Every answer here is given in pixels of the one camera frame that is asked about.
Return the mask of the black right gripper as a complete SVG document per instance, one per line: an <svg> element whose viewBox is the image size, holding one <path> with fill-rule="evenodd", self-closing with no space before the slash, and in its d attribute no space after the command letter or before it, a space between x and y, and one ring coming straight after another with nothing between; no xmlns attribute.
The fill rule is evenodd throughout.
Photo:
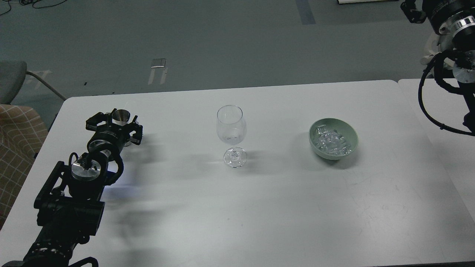
<svg viewBox="0 0 475 267"><path fill-rule="evenodd" d="M400 9L407 20L413 24L422 24L426 18L437 35L447 35L447 21L456 14L474 14L474 0L423 0L419 10L415 0L403 0Z"/></svg>

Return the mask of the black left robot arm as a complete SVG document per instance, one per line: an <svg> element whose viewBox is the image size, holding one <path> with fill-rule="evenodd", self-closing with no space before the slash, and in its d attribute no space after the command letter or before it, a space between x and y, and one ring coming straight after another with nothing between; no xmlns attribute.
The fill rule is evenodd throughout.
<svg viewBox="0 0 475 267"><path fill-rule="evenodd" d="M5 267L98 266L94 257L73 264L70 260L77 245L97 234L105 210L104 189L124 173L121 151L141 144L143 126L127 110L113 109L90 117L85 128L93 132L87 151L73 152L67 162L58 162L36 196L39 235L22 260L9 261Z"/></svg>

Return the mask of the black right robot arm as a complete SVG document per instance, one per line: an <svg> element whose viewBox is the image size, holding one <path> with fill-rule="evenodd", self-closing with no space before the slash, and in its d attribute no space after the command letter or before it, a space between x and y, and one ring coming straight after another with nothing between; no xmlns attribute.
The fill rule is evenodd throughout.
<svg viewBox="0 0 475 267"><path fill-rule="evenodd" d="M419 10L414 0L404 0L400 8L413 24L429 21L433 34L426 42L425 66L417 97L422 113L441 130L459 135L474 136L474 50L475 50L475 2L473 0L423 0ZM426 110L422 88L431 75L435 83L454 95L462 96L468 113L463 118L466 130L445 125L434 119Z"/></svg>

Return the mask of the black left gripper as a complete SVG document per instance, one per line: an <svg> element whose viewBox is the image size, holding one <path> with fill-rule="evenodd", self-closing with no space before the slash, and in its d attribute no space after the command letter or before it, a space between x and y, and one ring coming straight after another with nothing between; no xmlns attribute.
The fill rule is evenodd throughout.
<svg viewBox="0 0 475 267"><path fill-rule="evenodd" d="M88 153L93 152L93 149L102 144L111 144L122 151L121 141L116 139L112 132L112 117L110 113L96 113L88 118L85 122L85 128L93 131L93 137L88 142ZM129 133L128 141L131 144L140 145L144 136L143 126L138 122L138 116L134 116L131 123L128 123L123 128Z"/></svg>

